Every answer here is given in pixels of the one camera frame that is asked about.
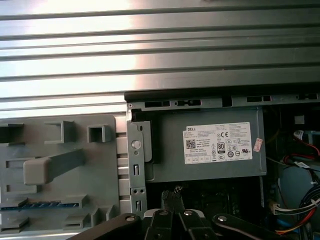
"power supply label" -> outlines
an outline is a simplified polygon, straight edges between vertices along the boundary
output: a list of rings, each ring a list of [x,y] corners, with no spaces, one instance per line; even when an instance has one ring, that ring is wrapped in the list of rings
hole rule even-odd
[[[249,122],[187,126],[183,131],[185,164],[252,159]]]

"cable connector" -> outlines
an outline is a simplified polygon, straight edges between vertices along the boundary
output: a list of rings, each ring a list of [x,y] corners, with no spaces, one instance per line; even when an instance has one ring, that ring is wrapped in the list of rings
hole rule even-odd
[[[270,200],[269,201],[269,209],[273,215],[278,215],[278,213],[276,212],[276,207],[280,207],[279,203],[277,203],[273,200]]]

